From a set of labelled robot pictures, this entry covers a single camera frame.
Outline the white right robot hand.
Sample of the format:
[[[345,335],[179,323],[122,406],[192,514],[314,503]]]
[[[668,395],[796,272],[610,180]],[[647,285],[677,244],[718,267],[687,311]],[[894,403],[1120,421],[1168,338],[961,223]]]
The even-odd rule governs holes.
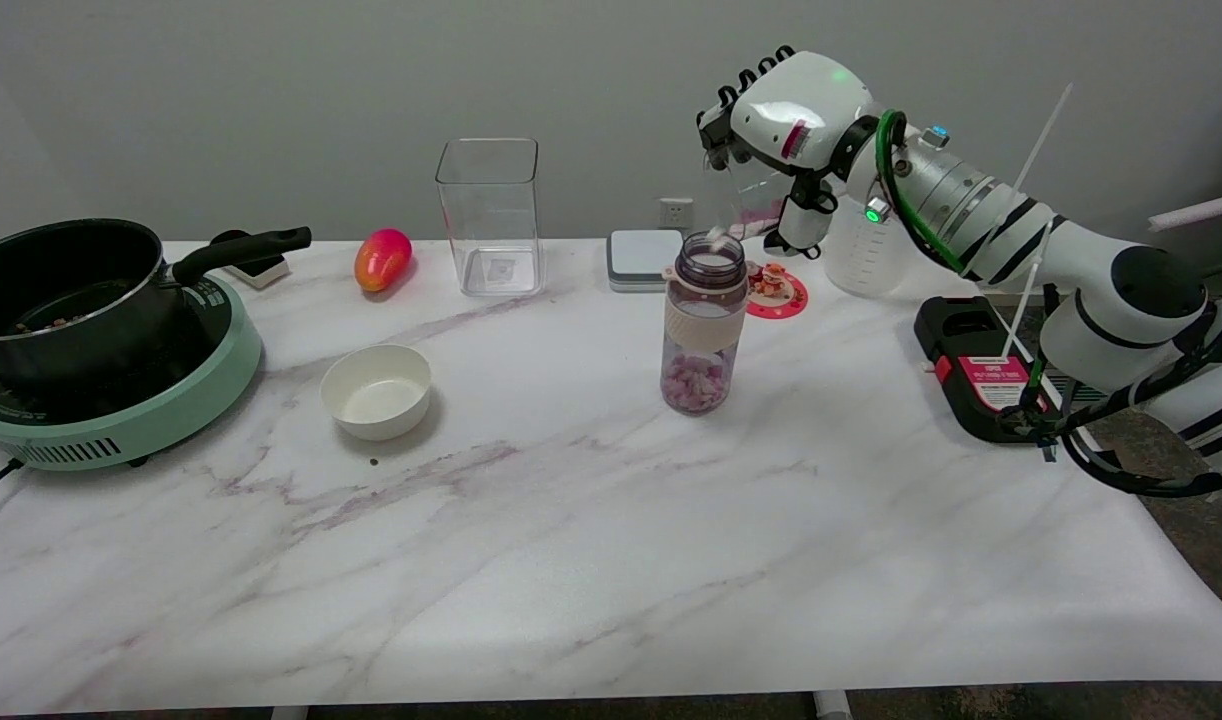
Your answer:
[[[717,101],[697,114],[704,164],[730,174],[752,161],[789,178],[776,222],[763,231],[771,254],[821,255],[855,159],[879,126],[870,88],[840,61],[778,46]]]

